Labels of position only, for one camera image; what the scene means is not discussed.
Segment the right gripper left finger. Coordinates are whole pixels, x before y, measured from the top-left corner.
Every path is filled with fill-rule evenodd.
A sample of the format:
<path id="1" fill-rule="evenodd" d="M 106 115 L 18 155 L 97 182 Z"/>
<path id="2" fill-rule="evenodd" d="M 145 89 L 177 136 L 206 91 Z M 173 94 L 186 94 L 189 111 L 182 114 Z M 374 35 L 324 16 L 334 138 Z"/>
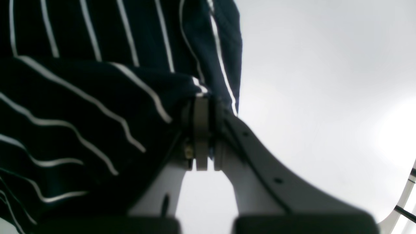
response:
<path id="1" fill-rule="evenodd" d="M 210 100 L 181 106 L 174 123 L 147 156 L 88 195 L 49 212 L 36 234 L 179 234 L 175 219 L 185 173 L 193 160 L 207 169 L 210 150 Z"/>

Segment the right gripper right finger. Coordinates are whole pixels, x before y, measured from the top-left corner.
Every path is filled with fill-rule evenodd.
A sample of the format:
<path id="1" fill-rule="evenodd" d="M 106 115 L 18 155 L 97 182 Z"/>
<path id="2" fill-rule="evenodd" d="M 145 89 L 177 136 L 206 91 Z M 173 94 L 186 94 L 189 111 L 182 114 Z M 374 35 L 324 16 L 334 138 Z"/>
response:
<path id="1" fill-rule="evenodd" d="M 376 222 L 296 175 L 220 101 L 213 102 L 214 169 L 233 185 L 234 234 L 377 234 Z"/>

